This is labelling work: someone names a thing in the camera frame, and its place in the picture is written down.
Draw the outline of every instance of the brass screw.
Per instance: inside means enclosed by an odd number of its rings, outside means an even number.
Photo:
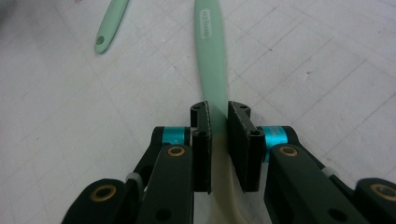
[[[116,187],[114,185],[102,185],[96,188],[91,194],[91,200],[96,203],[102,203],[111,199],[116,194]]]
[[[383,184],[372,184],[370,189],[379,197],[396,202],[396,189]]]
[[[279,151],[286,156],[297,156],[298,151],[292,147],[281,147]]]
[[[182,156],[186,152],[186,149],[183,147],[170,147],[168,149],[168,155],[173,157]]]

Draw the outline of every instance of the gold washer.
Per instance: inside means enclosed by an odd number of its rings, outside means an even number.
[[[279,151],[286,156],[297,156],[298,151],[292,147],[281,147]]]
[[[390,196],[390,195],[386,195],[383,192],[379,191],[378,188],[384,188],[384,189],[389,189],[390,191],[392,191],[393,193],[395,193],[394,196]],[[372,184],[370,186],[370,189],[379,197],[389,200],[389,201],[393,201],[396,202],[396,189],[393,189],[389,186],[383,185],[383,184]]]
[[[99,196],[98,195],[99,191],[101,191],[103,189],[109,189],[110,192],[107,195]],[[116,191],[117,191],[117,189],[114,185],[102,185],[93,191],[93,193],[91,194],[91,200],[93,200],[96,203],[105,202],[105,201],[111,199],[116,194]]]
[[[173,152],[174,149],[180,149],[180,151],[179,152]],[[170,147],[168,149],[168,155],[169,156],[174,156],[174,157],[182,156],[185,152],[186,152],[186,149],[184,149],[183,147]]]

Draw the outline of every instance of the green handle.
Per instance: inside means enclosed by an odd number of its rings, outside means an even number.
[[[95,39],[95,52],[103,53],[110,45],[119,28],[123,13],[129,0],[112,0]]]
[[[227,77],[224,36],[217,0],[196,0],[195,47],[204,99],[209,103],[212,133],[226,132]]]

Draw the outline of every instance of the white tiled surface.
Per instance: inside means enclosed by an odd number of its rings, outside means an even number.
[[[293,126],[350,187],[396,182],[396,3],[220,3],[230,99],[257,125]],[[193,1],[131,0],[95,55],[108,4],[15,0],[0,13],[0,223],[59,223],[92,181],[134,168],[155,126],[188,126],[203,100]],[[262,190],[240,200],[251,223],[268,219]],[[195,202],[202,223],[209,199]]]

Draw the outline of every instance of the blue tape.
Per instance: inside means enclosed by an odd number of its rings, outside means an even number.
[[[184,145],[184,127],[164,127],[163,143]]]
[[[288,143],[288,136],[282,126],[262,126],[262,129],[264,130],[267,149],[264,162],[268,162],[271,148],[277,144]]]

